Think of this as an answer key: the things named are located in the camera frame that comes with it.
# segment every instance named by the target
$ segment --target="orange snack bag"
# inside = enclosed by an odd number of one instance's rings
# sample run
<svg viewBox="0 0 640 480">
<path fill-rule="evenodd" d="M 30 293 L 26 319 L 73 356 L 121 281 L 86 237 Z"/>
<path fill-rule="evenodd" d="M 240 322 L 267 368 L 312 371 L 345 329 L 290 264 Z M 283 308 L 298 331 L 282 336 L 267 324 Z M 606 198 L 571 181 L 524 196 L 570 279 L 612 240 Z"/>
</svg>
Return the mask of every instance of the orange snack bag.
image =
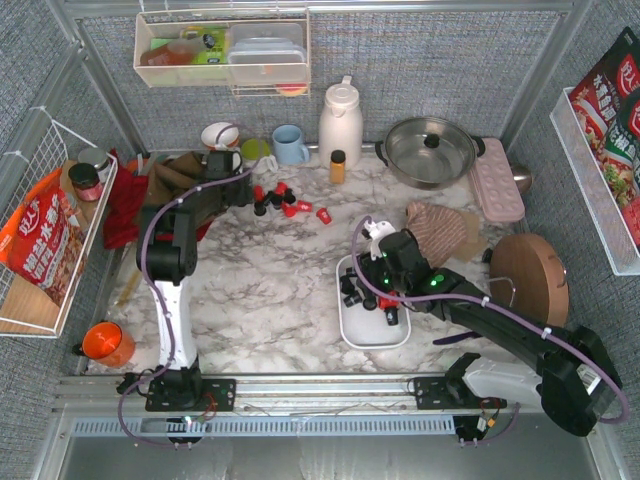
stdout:
<svg viewBox="0 0 640 480">
<path fill-rule="evenodd" d="M 60 306 L 82 251 L 82 232 L 64 213 L 61 169 L 27 193 L 0 231 L 0 262 Z"/>
</svg>

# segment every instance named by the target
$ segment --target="blue mug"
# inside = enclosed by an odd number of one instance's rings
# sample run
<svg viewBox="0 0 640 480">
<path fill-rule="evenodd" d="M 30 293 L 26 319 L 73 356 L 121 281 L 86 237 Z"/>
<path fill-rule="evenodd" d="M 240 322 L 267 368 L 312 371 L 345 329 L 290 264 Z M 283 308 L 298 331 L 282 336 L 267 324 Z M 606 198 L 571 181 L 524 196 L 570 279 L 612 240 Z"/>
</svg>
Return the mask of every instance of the blue mug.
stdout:
<svg viewBox="0 0 640 480">
<path fill-rule="evenodd" d="M 302 130 L 295 125 L 281 125 L 273 132 L 273 153 L 280 165 L 299 165 L 311 158 L 304 144 Z"/>
</svg>

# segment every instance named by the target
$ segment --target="wooden cutting board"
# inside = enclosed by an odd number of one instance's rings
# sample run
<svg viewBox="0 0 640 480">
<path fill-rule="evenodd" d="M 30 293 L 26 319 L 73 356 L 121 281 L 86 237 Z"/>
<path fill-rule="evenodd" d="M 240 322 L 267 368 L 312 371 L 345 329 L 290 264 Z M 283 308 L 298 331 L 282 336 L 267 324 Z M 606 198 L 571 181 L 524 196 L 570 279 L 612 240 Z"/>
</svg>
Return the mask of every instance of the wooden cutting board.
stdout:
<svg viewBox="0 0 640 480">
<path fill-rule="evenodd" d="M 508 235 L 496 245 L 489 269 L 491 278 L 509 277 L 516 288 L 512 308 L 549 325 L 562 327 L 569 313 L 566 270 L 555 250 L 539 235 Z M 511 299 L 506 281 L 490 283 L 491 296 L 503 305 Z"/>
</svg>

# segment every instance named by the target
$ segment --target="white wire shelf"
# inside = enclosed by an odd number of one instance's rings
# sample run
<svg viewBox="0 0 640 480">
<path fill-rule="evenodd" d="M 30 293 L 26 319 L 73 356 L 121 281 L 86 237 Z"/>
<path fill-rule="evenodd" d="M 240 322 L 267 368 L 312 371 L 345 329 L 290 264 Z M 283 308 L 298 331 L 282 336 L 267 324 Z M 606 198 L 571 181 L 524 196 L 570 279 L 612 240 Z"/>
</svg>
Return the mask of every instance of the white wire shelf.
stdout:
<svg viewBox="0 0 640 480">
<path fill-rule="evenodd" d="M 560 138 L 613 273 L 618 276 L 640 275 L 640 253 L 571 107 L 569 93 L 572 90 L 573 88 L 563 90 L 549 115 L 551 122 Z"/>
<path fill-rule="evenodd" d="M 22 157 L 19 152 L 12 152 L 27 161 L 28 165 L 2 215 L 3 225 L 23 202 L 27 192 L 39 180 L 56 168 L 62 167 L 69 159 L 62 132 L 75 136 L 88 146 L 96 146 L 53 118 L 49 117 L 49 120 L 50 126 L 30 159 Z M 76 260 L 73 274 L 69 281 L 69 288 L 59 307 L 37 286 L 32 285 L 27 280 L 14 274 L 5 265 L 0 264 L 0 336 L 58 338 L 61 335 L 69 310 L 75 299 L 76 289 L 82 278 L 82 265 L 86 263 L 93 246 L 107 205 L 107 199 L 115 180 L 117 161 L 115 157 L 109 156 L 112 159 L 109 176 L 105 182 L 102 196 L 98 200 L 95 214 L 91 219 L 80 257 Z"/>
</svg>

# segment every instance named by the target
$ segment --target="brown cloth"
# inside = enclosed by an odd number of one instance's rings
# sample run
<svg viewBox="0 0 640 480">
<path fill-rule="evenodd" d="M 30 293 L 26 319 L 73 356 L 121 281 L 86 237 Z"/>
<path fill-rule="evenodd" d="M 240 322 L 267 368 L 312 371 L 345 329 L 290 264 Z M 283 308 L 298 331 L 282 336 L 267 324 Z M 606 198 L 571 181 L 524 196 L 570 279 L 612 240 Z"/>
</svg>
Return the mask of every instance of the brown cloth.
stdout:
<svg viewBox="0 0 640 480">
<path fill-rule="evenodd" d="M 465 221 L 455 210 L 411 202 L 407 215 L 407 228 L 416 237 L 420 253 L 431 267 L 441 267 L 467 240 Z"/>
</svg>

